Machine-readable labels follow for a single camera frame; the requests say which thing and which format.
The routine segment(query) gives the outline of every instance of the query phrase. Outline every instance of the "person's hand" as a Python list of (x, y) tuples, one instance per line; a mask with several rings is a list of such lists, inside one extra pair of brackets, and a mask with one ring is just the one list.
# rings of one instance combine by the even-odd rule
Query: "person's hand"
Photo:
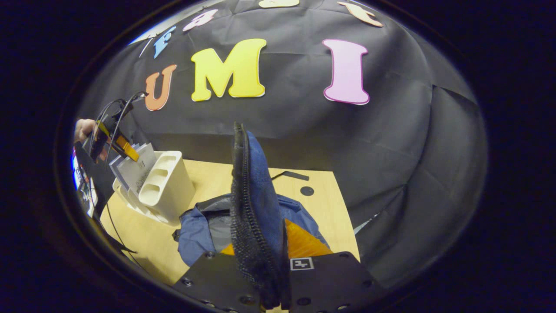
[[(97, 131), (95, 120), (91, 119), (80, 119), (75, 123), (75, 131), (73, 133), (73, 142), (83, 143), (92, 131)], [(98, 156), (101, 160), (106, 160), (108, 152), (105, 147), (102, 147), (102, 152)]]

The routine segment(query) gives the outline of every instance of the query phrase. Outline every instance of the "foam letter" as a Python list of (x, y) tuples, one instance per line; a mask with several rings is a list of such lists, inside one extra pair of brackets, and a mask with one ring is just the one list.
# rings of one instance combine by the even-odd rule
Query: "foam letter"
[(194, 19), (191, 20), (191, 23), (187, 24), (187, 26), (183, 28), (183, 31), (186, 32), (194, 27), (208, 23), (214, 16), (214, 14), (216, 14), (216, 11), (218, 11), (218, 9), (210, 10), (196, 16)]
[(345, 2), (339, 2), (339, 1), (338, 1), (338, 4), (341, 4), (342, 6), (345, 6), (347, 8), (347, 10), (351, 13), (351, 15), (355, 16), (356, 18), (362, 20), (365, 23), (371, 24), (371, 25), (376, 26), (376, 27), (382, 27), (383, 26), (381, 22), (376, 21), (376, 20), (369, 17), (369, 16), (375, 16), (374, 14), (372, 14), (369, 11), (365, 11), (360, 6), (356, 6), (353, 3), (345, 3)]
[(322, 44), (332, 52), (332, 84), (324, 90), (324, 96), (331, 101), (357, 105), (369, 102), (369, 94), (363, 90), (361, 60), (367, 48), (337, 39), (326, 39)]
[(160, 110), (168, 101), (168, 94), (170, 94), (170, 83), (172, 81), (172, 73), (177, 68), (177, 65), (170, 65), (169, 67), (162, 70), (162, 92), (158, 99), (155, 99), (155, 85), (156, 79), (160, 75), (159, 73), (154, 73), (147, 77), (147, 87), (145, 90), (148, 96), (145, 97), (145, 105), (149, 111)]
[(155, 57), (156, 58), (164, 48), (168, 45), (168, 40), (172, 37), (172, 32), (176, 29), (176, 26), (170, 28), (162, 37), (160, 37), (155, 42)]
[(193, 101), (210, 99), (207, 89), (208, 80), (214, 93), (222, 97), (230, 77), (234, 82), (228, 93), (232, 97), (260, 97), (265, 87), (259, 82), (259, 52), (266, 46), (264, 39), (247, 39), (238, 42), (224, 63), (214, 49), (204, 49), (191, 57), (195, 63), (195, 91)]
[(299, 4), (299, 0), (262, 0), (259, 2), (261, 8), (293, 7)]

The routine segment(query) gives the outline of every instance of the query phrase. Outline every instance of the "yellow letter m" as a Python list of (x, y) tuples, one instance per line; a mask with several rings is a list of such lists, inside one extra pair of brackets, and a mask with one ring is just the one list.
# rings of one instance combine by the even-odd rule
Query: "yellow letter m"
[(266, 46), (264, 39), (247, 39), (238, 42), (224, 63), (214, 49), (205, 49), (191, 57), (195, 63), (195, 91), (193, 101), (210, 99), (208, 80), (214, 93), (222, 97), (232, 74), (234, 81), (228, 90), (232, 97), (260, 97), (265, 87), (259, 82), (259, 52)]

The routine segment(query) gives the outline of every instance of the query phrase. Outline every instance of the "table surface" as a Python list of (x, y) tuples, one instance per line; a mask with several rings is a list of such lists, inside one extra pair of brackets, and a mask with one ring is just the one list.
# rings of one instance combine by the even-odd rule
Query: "table surface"
[[(183, 162), (196, 190), (191, 203), (184, 204), (183, 212), (193, 208), (197, 202), (230, 192), (231, 164), (194, 160)], [(288, 169), (269, 168), (271, 177), (284, 170)], [(316, 220), (333, 252), (349, 251), (359, 259), (353, 227), (334, 174), (315, 170), (289, 170), (309, 176), (309, 181), (280, 176), (272, 181), (276, 193), (301, 202)], [(305, 186), (311, 187), (314, 194), (302, 195), (300, 189)], [(172, 233), (179, 227), (165, 225), (133, 211), (116, 194), (108, 200), (108, 205), (125, 246), (138, 252), (133, 254), (137, 262), (155, 279), (173, 285), (188, 270), (177, 251), (178, 244), (172, 238)], [(106, 209), (102, 212), (101, 223), (108, 234), (118, 240)]]

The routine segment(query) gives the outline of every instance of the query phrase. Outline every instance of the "white organizer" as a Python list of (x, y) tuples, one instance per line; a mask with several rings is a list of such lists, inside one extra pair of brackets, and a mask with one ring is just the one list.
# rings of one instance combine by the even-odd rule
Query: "white organizer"
[(116, 178), (112, 189), (134, 211), (169, 226), (180, 225), (180, 214), (187, 210), (195, 194), (193, 183), (179, 151), (155, 151), (157, 158), (148, 174), (139, 197), (121, 189)]

